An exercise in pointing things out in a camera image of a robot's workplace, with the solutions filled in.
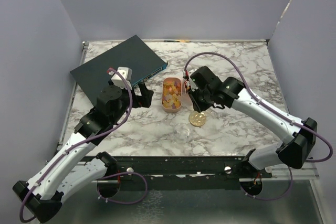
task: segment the food container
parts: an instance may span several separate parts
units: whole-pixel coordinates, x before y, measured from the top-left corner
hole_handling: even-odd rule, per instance
[[[162,108],[166,112],[181,109],[182,82],[179,78],[168,77],[162,83]]]

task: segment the purple cable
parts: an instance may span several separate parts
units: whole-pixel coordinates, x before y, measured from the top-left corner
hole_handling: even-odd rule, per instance
[[[290,175],[290,182],[289,182],[289,186],[287,188],[287,190],[281,194],[280,196],[278,197],[275,197],[275,198],[262,198],[262,197],[257,197],[257,196],[253,196],[251,194],[248,194],[242,187],[241,190],[245,193],[245,195],[247,197],[250,197],[252,199],[258,199],[258,200],[262,200],[262,201],[272,201],[272,200],[277,200],[277,199],[281,199],[283,198],[284,196],[288,195],[289,192],[292,190],[292,187],[293,187],[293,173],[292,173],[292,170],[290,169],[290,167],[288,166],[288,169],[289,169],[289,175]]]
[[[135,173],[135,172],[123,172],[123,173],[116,173],[116,174],[113,174],[113,175],[110,175],[110,176],[106,176],[106,177],[103,177],[103,178],[101,178],[101,179],[113,178],[113,177],[117,177],[117,176],[120,176],[120,175],[126,175],[126,174],[137,175],[137,176],[139,176],[139,177],[144,181],[144,183],[145,183],[145,192],[144,192],[144,194],[141,196],[140,199],[138,199],[138,200],[136,200],[136,201],[124,202],[124,201],[117,201],[117,200],[114,200],[114,199],[104,198],[103,196],[101,196],[100,191],[99,191],[99,188],[97,187],[97,193],[98,193],[98,195],[99,195],[99,198],[98,198],[98,199],[102,198],[102,199],[104,199],[104,200],[107,200],[107,201],[110,201],[110,202],[114,202],[114,203],[117,203],[117,204],[123,204],[123,205],[132,205],[132,204],[136,204],[136,203],[142,201],[142,200],[146,197],[146,195],[147,195],[147,193],[148,193],[148,185],[147,185],[147,181],[146,181],[146,179],[145,179],[144,176],[142,176],[141,174],[139,174],[139,173]]]
[[[109,68],[108,71],[112,71],[112,72],[115,73],[117,76],[119,76],[119,77],[121,78],[122,82],[125,84],[125,87],[126,87],[126,89],[127,89],[127,91],[128,91],[128,95],[129,95],[129,97],[130,97],[130,105],[129,105],[129,107],[128,107],[128,111],[127,111],[127,113],[126,113],[125,118],[124,118],[124,119],[123,119],[123,120],[122,120],[116,127],[112,128],[112,129],[110,129],[110,130],[108,130],[108,131],[106,131],[106,132],[103,132],[103,133],[101,133],[101,134],[99,134],[99,135],[96,135],[96,136],[93,136],[93,137],[89,137],[88,139],[85,139],[85,140],[83,140],[83,141],[81,141],[81,142],[78,142],[77,144],[74,144],[72,147],[70,147],[70,148],[68,148],[68,149],[65,150],[65,153],[66,153],[66,154],[69,154],[70,151],[72,151],[74,148],[78,147],[79,145],[82,145],[82,144],[84,144],[84,143],[89,143],[90,141],[95,140],[95,139],[97,139],[97,138],[99,138],[99,137],[109,135],[110,133],[112,133],[113,131],[115,131],[115,130],[118,129],[119,127],[121,127],[121,126],[127,121],[128,117],[130,116],[130,114],[131,114],[131,110],[132,110],[132,105],[133,105],[133,97],[132,97],[131,89],[129,88],[129,86],[128,86],[126,80],[125,80],[125,78],[124,78],[121,74],[119,74],[115,69],[113,69],[113,68]],[[46,172],[45,172],[44,174],[42,174],[41,178],[40,178],[38,181],[36,181],[35,184],[37,184],[37,185],[41,184],[41,182],[43,181],[43,179],[50,173],[50,171],[55,167],[55,165],[56,165],[56,164],[57,164],[57,163],[58,163],[64,156],[66,156],[66,154],[61,154],[61,155],[60,155],[60,156],[59,156],[59,157],[58,157],[58,158],[57,158],[57,159],[50,165],[50,167],[46,170]],[[25,220],[24,217],[23,217],[23,210],[24,210],[24,208],[25,208],[25,205],[26,205],[26,203],[27,203],[27,201],[28,201],[28,198],[30,197],[30,195],[33,193],[33,191],[34,191],[35,189],[36,189],[36,186],[34,185],[34,186],[28,191],[28,193],[26,194],[25,198],[22,200],[22,204],[21,204],[21,207],[20,207],[20,214],[19,214],[19,216],[20,216],[20,221],[21,221],[22,223],[28,223],[28,222],[30,222],[30,221],[32,221],[32,220],[35,219],[35,216],[34,216],[34,217],[31,217],[31,218],[28,219],[28,220]]]
[[[291,119],[289,119],[289,118],[287,118],[286,116],[280,114],[280,113],[277,112],[276,110],[274,110],[274,109],[272,109],[271,107],[269,107],[268,105],[264,104],[262,101],[259,101],[259,99],[253,94],[253,92],[251,91],[250,87],[248,86],[248,84],[247,84],[247,82],[246,82],[246,80],[245,80],[245,78],[244,78],[242,72],[238,69],[238,67],[234,64],[234,62],[233,62],[232,60],[230,60],[228,57],[226,57],[226,56],[224,56],[224,55],[218,54],[218,53],[216,53],[216,52],[201,52],[200,54],[196,54],[196,55],[194,55],[193,57],[191,57],[191,58],[187,61],[187,63],[185,64],[185,67],[184,67],[184,71],[187,70],[187,66],[188,66],[188,64],[189,64],[194,58],[196,58],[196,57],[198,57],[198,56],[200,56],[200,55],[217,55],[217,56],[220,56],[220,57],[226,59],[226,60],[227,60],[228,62],[230,62],[231,65],[236,69],[236,71],[238,72],[240,78],[242,79],[242,81],[243,81],[243,83],[244,83],[244,85],[245,85],[245,88],[246,88],[247,92],[251,95],[251,97],[252,97],[255,101],[257,101],[258,103],[260,103],[264,108],[266,108],[267,110],[269,110],[270,112],[272,112],[272,113],[275,114],[276,116],[278,116],[278,117],[284,119],[285,121],[287,121],[287,122],[289,122],[289,123],[292,122]],[[309,128],[306,127],[306,126],[303,126],[303,125],[301,125],[301,124],[299,124],[299,123],[293,123],[293,125],[295,125],[295,126],[301,128],[301,129],[304,129],[304,130],[308,131],[309,133],[311,133],[311,134],[317,136],[317,137],[318,137],[320,140],[322,140],[322,141],[328,146],[328,148],[329,148],[329,154],[328,154],[327,157],[322,158],[322,159],[315,159],[315,160],[313,160],[313,159],[307,159],[306,162],[309,162],[309,163],[320,163],[320,162],[327,161],[328,159],[331,158],[331,156],[332,156],[332,154],[333,154],[333,148],[332,148],[331,144],[328,142],[328,140],[326,140],[326,139],[325,139],[323,136],[321,136],[319,133],[317,133],[317,132],[315,132],[315,131],[309,129]]]

